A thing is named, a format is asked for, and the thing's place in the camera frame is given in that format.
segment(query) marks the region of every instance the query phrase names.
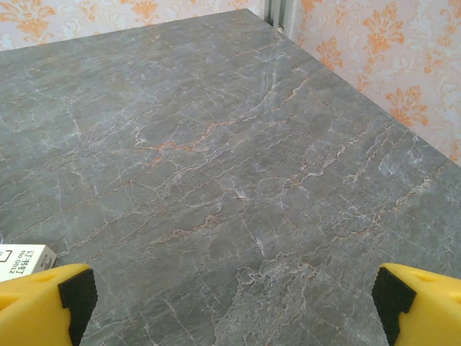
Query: wallpaper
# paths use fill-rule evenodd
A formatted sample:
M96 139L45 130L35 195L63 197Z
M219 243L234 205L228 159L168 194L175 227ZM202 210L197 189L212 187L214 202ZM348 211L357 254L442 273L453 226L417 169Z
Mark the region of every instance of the wallpaper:
M288 35L461 164L461 0L299 0Z
M243 8L264 0L2 0L0 50Z

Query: gray marble surface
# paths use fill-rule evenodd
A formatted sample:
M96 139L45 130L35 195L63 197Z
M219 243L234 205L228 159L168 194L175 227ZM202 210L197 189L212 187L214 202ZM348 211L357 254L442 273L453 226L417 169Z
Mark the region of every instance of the gray marble surface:
M93 266L83 346L381 346L382 262L461 276L460 168L249 11L0 57L0 232Z

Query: yellow plastic clamp jaw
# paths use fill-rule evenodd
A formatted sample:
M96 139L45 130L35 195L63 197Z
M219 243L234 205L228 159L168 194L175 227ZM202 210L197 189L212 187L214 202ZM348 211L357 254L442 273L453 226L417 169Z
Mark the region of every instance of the yellow plastic clamp jaw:
M2 282L0 344L80 345L96 302L88 265L65 265Z
M372 297L390 346L461 345L461 280L385 263Z

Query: orange damask pattern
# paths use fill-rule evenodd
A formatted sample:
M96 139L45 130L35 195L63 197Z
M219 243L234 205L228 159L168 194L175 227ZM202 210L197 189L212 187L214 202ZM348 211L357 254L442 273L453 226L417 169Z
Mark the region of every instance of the orange damask pattern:
M328 41L323 41L321 45L317 46L317 51L322 56L320 59L321 63L331 70L334 70L334 66L343 67L341 51L338 50L336 46L337 42L335 36Z
M368 85L368 75L372 73L374 64L385 60L380 53L387 51L391 42L402 44L405 41L405 36L399 31L402 29L403 22L396 21L396 19L397 6L393 1L381 13L375 10L373 17L363 21L364 26L368 27L372 33L368 35L370 45L363 48L368 54L368 61L364 67L364 73L359 75L358 90L362 91Z
M415 121L423 125L428 124L427 116L424 112L427 106L421 102L421 87L411 86L406 92L397 88L395 94L389 93L386 99L392 104L390 114L405 126L413 126Z
M156 10L158 4L152 0L120 0L121 4L132 4L131 8L139 17L136 22L142 22L144 25L152 25L153 21L158 18Z
M245 8L244 4L247 4L248 0L234 0L228 3L229 6L233 6L235 9L243 9Z
M290 37L461 165L461 0L304 0Z
M95 0L83 0L79 2L79 8L88 18L89 21L96 20L97 12L99 10L98 2Z
M45 18L54 15L55 10L43 6L41 0L12 0L0 2L0 5L5 10L0 13L0 22L17 23L16 28L26 34L25 41L43 44L53 36L51 32L46 32L50 22Z

